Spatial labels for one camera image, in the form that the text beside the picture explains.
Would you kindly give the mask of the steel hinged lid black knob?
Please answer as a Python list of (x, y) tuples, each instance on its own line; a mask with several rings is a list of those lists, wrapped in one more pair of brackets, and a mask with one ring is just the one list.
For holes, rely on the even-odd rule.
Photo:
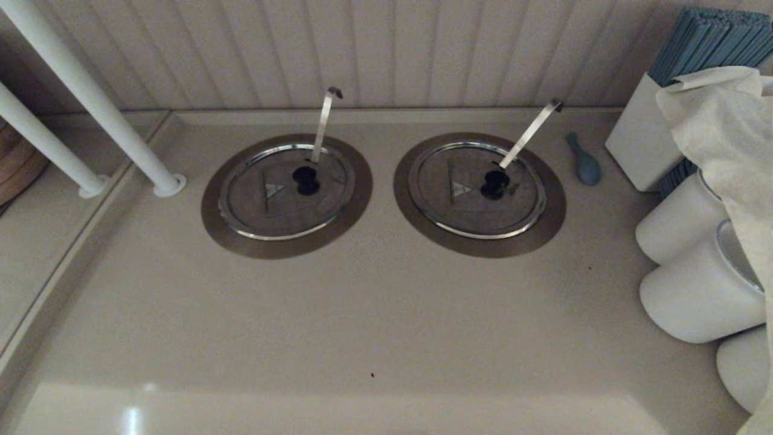
[(504, 240), (524, 234), (547, 208), (544, 180), (534, 165), (481, 138), (428, 141), (408, 164), (409, 197), (444, 231), (467, 239)]
[(356, 184), (353, 163), (336, 149), (290, 141), (262, 147), (228, 170), (217, 204), (229, 228), (254, 240), (292, 240), (339, 217)]

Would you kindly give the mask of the small blue spoon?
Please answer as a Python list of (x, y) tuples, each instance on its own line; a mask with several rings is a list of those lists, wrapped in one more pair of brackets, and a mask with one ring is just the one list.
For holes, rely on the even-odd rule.
[(582, 148), (577, 132), (569, 132), (565, 138), (576, 160), (576, 175), (579, 181), (584, 185), (599, 184), (602, 170), (596, 157)]

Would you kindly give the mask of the round bronze well rim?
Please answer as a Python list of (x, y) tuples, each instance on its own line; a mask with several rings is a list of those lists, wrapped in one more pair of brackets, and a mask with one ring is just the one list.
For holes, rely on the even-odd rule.
[(225, 250), (232, 251), (232, 253), (237, 253), (248, 258), (285, 259), (320, 250), (320, 248), (339, 239), (346, 231), (350, 230), (359, 218), (364, 215), (365, 209), (367, 209), (373, 190), (373, 177), (370, 166), (356, 148), (348, 145), (345, 141), (337, 140), (337, 138), (331, 136), (325, 137), (321, 148), (326, 147), (342, 152), (342, 154), (353, 163), (356, 173), (356, 184), (353, 196), (351, 197), (350, 202), (346, 204), (339, 217), (334, 219), (331, 223), (312, 234), (299, 237), (299, 239), (254, 240), (239, 235), (229, 228), (220, 214), (220, 209), (217, 204), (220, 196), (220, 188), (227, 171), (234, 168), (237, 162), (248, 157), (251, 152), (256, 152), (262, 147), (289, 143), (290, 141), (303, 141), (304, 143), (312, 143), (314, 145), (314, 139), (315, 137), (312, 134), (275, 136), (246, 147), (221, 165), (205, 188), (200, 207), (202, 223), (204, 224), (205, 231), (210, 235), (210, 238), (215, 240), (215, 242)]
[(564, 218), (566, 217), (566, 196), (563, 185), (558, 179), (557, 174), (547, 165), (538, 154), (528, 149), (522, 150), (516, 159), (527, 160), (536, 168), (539, 176), (544, 180), (547, 191), (547, 208), (544, 214), (539, 218), (538, 223), (527, 230), (524, 234), (516, 235), (511, 239), (504, 240), (476, 240), (467, 239), (459, 235), (444, 231), (437, 227), (414, 205), (409, 197), (408, 191), (408, 164), (413, 160), (418, 151), (418, 146), (428, 141), (450, 140), (451, 138), (472, 137), (482, 140), (494, 141), (494, 143), (503, 145), (510, 151), (513, 143), (510, 140), (499, 136), (481, 134), (476, 132), (456, 132), (433, 136), (423, 140), (410, 149), (400, 160), (394, 175), (394, 194), (400, 211), (422, 235), (441, 245), (447, 250), (456, 251), (456, 253), (467, 254), (478, 258), (510, 258), (519, 254), (527, 254), (530, 251), (538, 250), (546, 245), (550, 240), (556, 237), (562, 228)]

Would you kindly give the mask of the white cylinder container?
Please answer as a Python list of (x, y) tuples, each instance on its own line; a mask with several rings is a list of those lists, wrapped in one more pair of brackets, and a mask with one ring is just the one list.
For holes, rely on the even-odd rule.
[(771, 378), (771, 357), (765, 324), (725, 339), (717, 350), (720, 379), (732, 398), (753, 414), (765, 397)]
[(655, 325), (692, 344), (766, 322), (764, 287), (729, 219), (647, 274), (640, 300)]
[(640, 250), (660, 265), (696, 244), (728, 218), (721, 197), (699, 169), (638, 223), (635, 239)]

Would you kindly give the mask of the blue ribbed pack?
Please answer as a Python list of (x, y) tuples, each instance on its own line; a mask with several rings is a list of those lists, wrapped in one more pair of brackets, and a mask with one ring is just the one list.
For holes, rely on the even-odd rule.
[(692, 176), (699, 170), (699, 166), (690, 161), (689, 159), (682, 159), (676, 165), (671, 168), (660, 180), (657, 182), (657, 188), (659, 196), (662, 200), (668, 198), (682, 182), (688, 177)]

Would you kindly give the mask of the white crumpled cloth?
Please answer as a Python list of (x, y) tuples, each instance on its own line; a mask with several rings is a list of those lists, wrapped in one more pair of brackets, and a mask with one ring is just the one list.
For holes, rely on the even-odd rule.
[(744, 66), (677, 77), (655, 91), (677, 148), (723, 201), (765, 290), (770, 379), (737, 435), (773, 435), (773, 76)]

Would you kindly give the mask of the blue straw bundle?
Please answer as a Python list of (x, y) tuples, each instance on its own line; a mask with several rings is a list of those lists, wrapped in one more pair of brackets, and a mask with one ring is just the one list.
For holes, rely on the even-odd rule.
[(647, 76), (659, 86), (713, 67), (760, 67), (773, 56), (773, 17), (762, 12), (684, 7)]

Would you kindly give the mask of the round wooden board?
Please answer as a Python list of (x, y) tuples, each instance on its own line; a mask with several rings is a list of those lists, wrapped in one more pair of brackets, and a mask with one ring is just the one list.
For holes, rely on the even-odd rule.
[(0, 118), (0, 214), (48, 165), (41, 151)]

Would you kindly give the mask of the thick white post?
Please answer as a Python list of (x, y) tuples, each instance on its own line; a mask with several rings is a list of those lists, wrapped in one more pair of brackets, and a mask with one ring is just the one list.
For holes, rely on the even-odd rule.
[(169, 171), (128, 123), (81, 61), (61, 40), (32, 0), (0, 0), (0, 9), (31, 46), (88, 110), (97, 123), (119, 145), (138, 168), (151, 179), (160, 198), (177, 195), (186, 179)]

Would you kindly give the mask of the thin white post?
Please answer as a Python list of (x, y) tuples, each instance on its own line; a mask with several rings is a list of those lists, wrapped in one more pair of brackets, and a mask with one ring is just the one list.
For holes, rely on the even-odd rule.
[(79, 185), (81, 198), (100, 195), (107, 185), (105, 175), (97, 175), (60, 138), (55, 136), (17, 97), (0, 82), (0, 117), (30, 141), (51, 163)]

